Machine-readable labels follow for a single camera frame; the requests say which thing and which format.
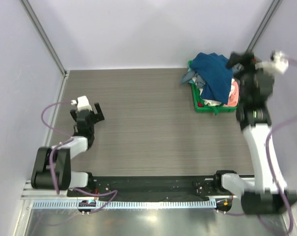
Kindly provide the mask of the blue t shirt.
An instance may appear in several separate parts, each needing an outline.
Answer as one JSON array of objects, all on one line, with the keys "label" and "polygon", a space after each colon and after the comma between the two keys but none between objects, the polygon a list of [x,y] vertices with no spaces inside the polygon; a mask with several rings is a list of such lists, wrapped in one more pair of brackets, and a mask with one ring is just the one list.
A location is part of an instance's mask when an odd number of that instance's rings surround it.
[{"label": "blue t shirt", "polygon": [[228,59],[216,53],[199,53],[190,63],[191,70],[197,72],[207,83],[227,81],[233,78],[232,69],[226,68]]}]

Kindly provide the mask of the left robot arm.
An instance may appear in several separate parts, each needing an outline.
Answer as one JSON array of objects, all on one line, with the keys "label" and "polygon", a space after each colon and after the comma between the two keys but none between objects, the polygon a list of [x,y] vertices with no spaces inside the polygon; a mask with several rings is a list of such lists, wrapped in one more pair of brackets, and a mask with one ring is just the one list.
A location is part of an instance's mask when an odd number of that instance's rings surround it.
[{"label": "left robot arm", "polygon": [[78,108],[70,111],[75,125],[74,133],[67,141],[38,149],[30,181],[32,188],[56,190],[57,193],[78,188],[86,197],[94,193],[92,173],[71,170],[71,159],[92,147],[95,140],[94,125],[105,119],[99,103],[94,106],[95,111]]}]

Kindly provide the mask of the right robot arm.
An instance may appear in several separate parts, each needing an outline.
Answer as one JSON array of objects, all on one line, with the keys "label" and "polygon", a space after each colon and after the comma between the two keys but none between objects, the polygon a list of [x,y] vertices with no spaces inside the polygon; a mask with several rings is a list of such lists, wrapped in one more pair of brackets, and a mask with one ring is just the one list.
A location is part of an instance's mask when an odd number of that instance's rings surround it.
[{"label": "right robot arm", "polygon": [[277,161],[267,100],[273,93],[275,75],[283,75],[289,61],[281,51],[273,51],[269,61],[261,61],[252,52],[232,52],[226,67],[237,64],[242,68],[234,73],[240,82],[236,119],[249,147],[254,183],[234,171],[217,171],[212,187],[217,194],[229,192],[238,197],[246,215],[283,214],[297,202],[297,193],[288,189]]}]

